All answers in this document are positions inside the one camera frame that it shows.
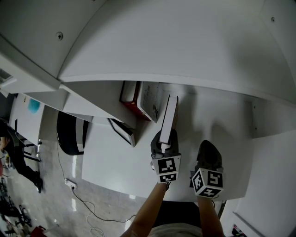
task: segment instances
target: white desk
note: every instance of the white desk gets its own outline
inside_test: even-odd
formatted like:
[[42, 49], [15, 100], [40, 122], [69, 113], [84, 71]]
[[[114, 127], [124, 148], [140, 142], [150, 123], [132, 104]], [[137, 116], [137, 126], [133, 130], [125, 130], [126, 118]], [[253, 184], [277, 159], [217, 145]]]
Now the white desk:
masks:
[[44, 104], [41, 103], [36, 113], [28, 110], [29, 96], [18, 94], [14, 99], [9, 118], [9, 126], [15, 129], [15, 120], [18, 120], [17, 132], [28, 141], [38, 145]]
[[[164, 199], [196, 201], [193, 189], [189, 188], [189, 171], [194, 170], [199, 145], [204, 139], [210, 140], [222, 155], [226, 186], [217, 200], [243, 197], [253, 158], [251, 104], [206, 94], [196, 96], [178, 93], [178, 96], [176, 130], [182, 160], [179, 178], [171, 184]], [[110, 126], [90, 124], [82, 178], [108, 189], [148, 197], [157, 182], [150, 166], [150, 143], [161, 129], [167, 97], [168, 93], [164, 93], [158, 122], [146, 122], [134, 148]]]

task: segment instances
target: forearm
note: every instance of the forearm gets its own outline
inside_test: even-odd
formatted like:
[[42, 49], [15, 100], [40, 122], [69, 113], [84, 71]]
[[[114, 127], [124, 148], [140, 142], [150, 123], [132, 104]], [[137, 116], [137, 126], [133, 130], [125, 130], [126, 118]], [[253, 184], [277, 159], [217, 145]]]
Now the forearm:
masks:
[[136, 233], [138, 237], [145, 237], [150, 233], [166, 190], [167, 185], [165, 183], [155, 185], [151, 194], [138, 211], [130, 228], [122, 235], [123, 237], [130, 236], [132, 231]]
[[0, 141], [0, 150], [3, 150], [6, 144], [6, 137], [1, 137]]
[[223, 237], [223, 229], [211, 199], [197, 198], [203, 237]]

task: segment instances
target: person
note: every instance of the person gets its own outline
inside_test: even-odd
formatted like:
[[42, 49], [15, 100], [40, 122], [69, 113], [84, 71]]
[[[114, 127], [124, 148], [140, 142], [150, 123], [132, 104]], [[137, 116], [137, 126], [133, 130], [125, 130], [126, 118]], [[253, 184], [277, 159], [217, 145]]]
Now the person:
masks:
[[11, 159], [13, 165], [17, 172], [28, 180], [32, 181], [37, 187], [39, 193], [41, 193], [43, 188], [43, 181], [40, 178], [40, 173], [33, 171], [29, 166], [26, 165], [24, 160], [23, 148], [14, 148], [12, 139], [7, 131], [7, 125], [0, 121], [0, 150], [4, 153], [7, 151], [9, 158]]
[[223, 237], [211, 199], [194, 203], [167, 202], [169, 183], [158, 183], [121, 237]]

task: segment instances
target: black shirt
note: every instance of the black shirt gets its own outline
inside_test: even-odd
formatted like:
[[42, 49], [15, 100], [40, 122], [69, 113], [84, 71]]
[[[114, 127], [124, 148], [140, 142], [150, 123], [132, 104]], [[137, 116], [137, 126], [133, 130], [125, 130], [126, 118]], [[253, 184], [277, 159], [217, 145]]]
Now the black shirt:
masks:
[[6, 123], [0, 121], [0, 137], [7, 137], [8, 132], [7, 132], [7, 125]]

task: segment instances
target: black shoe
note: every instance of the black shoe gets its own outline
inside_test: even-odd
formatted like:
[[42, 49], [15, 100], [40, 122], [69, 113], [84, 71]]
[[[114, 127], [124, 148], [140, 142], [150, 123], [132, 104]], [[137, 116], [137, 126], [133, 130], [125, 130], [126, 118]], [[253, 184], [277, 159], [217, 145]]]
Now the black shoe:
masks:
[[38, 178], [37, 182], [35, 183], [35, 186], [37, 187], [38, 192], [41, 193], [43, 189], [43, 180], [41, 178]]

